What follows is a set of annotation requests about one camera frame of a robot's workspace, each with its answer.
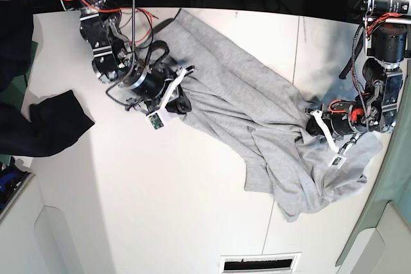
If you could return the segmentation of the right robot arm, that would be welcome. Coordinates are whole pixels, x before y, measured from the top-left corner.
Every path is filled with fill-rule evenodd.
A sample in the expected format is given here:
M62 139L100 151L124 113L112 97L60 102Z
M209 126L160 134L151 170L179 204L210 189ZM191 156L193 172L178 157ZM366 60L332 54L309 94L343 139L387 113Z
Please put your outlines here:
M146 114L161 109L178 115L191 111L191 103L182 87L182 79L193 67L174 69L167 63L169 46L155 40L148 30L149 43L140 45L136 37L121 31L121 19L129 14L131 27L136 26L136 6L111 8L108 0L60 0L63 9L80 11L80 34L93 53L92 68L107 92L118 87L130 93L126 101L114 102Z

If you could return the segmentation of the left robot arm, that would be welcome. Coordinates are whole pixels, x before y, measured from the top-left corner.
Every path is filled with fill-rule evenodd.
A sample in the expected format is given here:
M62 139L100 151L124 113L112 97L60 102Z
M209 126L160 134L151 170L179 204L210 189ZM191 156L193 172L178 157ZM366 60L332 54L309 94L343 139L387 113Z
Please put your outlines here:
M334 138L393 131L403 84L400 64L410 58L410 0L361 1L363 22L339 75L351 75L358 94L352 101L336 99L319 108Z

